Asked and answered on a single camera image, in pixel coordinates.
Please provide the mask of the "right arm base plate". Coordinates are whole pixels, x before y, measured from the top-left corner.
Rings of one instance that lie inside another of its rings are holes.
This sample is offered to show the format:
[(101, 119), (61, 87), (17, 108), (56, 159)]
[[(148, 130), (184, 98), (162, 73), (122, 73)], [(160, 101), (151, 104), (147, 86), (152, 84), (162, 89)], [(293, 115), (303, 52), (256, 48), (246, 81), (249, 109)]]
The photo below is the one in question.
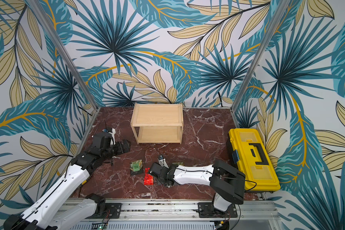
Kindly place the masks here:
[(234, 204), (230, 204), (226, 211), (220, 211), (214, 208), (211, 202), (199, 202), (197, 213), (200, 218), (236, 218), (238, 217), (237, 209)]

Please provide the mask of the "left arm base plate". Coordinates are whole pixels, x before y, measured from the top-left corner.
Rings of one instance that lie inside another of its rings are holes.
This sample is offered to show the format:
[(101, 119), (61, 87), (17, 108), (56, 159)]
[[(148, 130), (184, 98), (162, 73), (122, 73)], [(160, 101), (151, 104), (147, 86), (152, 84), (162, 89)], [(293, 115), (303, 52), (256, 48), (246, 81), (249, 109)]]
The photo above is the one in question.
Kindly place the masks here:
[(118, 219), (120, 217), (121, 207), (121, 203), (103, 203), (97, 205), (95, 213), (86, 219)]

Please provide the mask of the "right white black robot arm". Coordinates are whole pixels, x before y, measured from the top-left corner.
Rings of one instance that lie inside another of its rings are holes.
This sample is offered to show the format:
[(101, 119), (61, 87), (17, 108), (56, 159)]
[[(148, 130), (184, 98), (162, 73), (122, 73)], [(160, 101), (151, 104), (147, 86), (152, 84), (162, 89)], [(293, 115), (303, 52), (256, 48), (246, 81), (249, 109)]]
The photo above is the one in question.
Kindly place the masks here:
[(222, 160), (200, 167), (182, 165), (161, 166), (153, 163), (148, 174), (163, 186), (205, 185), (215, 191), (213, 208), (227, 211), (230, 205), (242, 205), (245, 193), (245, 174)]

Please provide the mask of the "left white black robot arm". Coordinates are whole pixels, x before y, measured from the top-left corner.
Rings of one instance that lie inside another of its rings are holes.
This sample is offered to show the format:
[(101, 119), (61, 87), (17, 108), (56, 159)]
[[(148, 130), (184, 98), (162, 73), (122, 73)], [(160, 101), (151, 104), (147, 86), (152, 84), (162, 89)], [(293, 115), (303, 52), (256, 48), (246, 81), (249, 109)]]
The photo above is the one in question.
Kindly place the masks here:
[(3, 224), (5, 230), (69, 230), (82, 220), (94, 217), (108, 219), (118, 213), (109, 207), (105, 198), (91, 194), (62, 214), (58, 210), (104, 161), (130, 151), (128, 140), (115, 141), (114, 132), (100, 132), (93, 136), (91, 146), (75, 156), (65, 173), (28, 209), (10, 215)]

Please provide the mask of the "green tea bag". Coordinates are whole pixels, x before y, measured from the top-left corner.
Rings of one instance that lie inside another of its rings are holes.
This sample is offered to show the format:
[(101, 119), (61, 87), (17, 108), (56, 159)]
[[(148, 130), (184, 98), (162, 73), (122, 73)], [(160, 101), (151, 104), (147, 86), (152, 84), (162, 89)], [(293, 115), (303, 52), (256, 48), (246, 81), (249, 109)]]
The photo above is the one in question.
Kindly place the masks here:
[(142, 160), (137, 160), (130, 163), (130, 175), (138, 175), (143, 173), (143, 162)]

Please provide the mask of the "red tea bag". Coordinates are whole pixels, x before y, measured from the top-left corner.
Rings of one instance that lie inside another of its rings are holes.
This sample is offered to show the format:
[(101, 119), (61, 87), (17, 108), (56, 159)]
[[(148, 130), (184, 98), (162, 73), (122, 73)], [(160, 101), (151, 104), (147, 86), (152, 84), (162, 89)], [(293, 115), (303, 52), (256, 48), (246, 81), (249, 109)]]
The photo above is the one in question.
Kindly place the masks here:
[(153, 176), (150, 174), (150, 168), (145, 168), (144, 185), (145, 186), (154, 185), (154, 179), (153, 179)]

